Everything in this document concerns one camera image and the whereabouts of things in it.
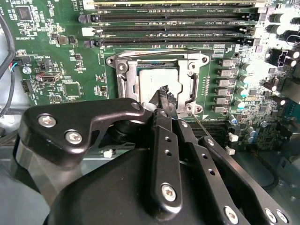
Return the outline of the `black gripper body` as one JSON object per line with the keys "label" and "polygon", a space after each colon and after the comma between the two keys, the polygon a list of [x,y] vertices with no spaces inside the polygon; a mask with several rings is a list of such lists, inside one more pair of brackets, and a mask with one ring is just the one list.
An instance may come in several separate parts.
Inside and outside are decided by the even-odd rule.
{"label": "black gripper body", "polygon": [[[66,186],[50,225],[158,225],[149,195],[150,151],[130,150]],[[192,169],[180,165],[183,207],[169,225],[217,225],[219,216]]]}

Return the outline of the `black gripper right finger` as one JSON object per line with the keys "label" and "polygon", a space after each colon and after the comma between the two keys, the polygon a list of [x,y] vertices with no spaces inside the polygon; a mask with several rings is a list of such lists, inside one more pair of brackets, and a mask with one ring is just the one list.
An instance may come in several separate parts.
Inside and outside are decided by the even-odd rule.
{"label": "black gripper right finger", "polygon": [[173,126],[182,153],[204,187],[209,225],[291,225],[292,218],[209,135],[197,139],[176,113],[176,98],[167,95]]}

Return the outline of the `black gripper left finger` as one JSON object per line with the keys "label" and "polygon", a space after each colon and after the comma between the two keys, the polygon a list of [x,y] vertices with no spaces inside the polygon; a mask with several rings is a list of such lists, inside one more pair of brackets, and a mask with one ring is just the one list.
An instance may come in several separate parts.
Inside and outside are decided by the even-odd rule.
{"label": "black gripper left finger", "polygon": [[81,164],[94,146],[135,143],[150,151],[149,195],[153,210],[182,208],[179,147],[168,107],[168,86],[145,109],[131,98],[35,106],[22,117],[18,163],[52,205],[60,192],[84,175]]}

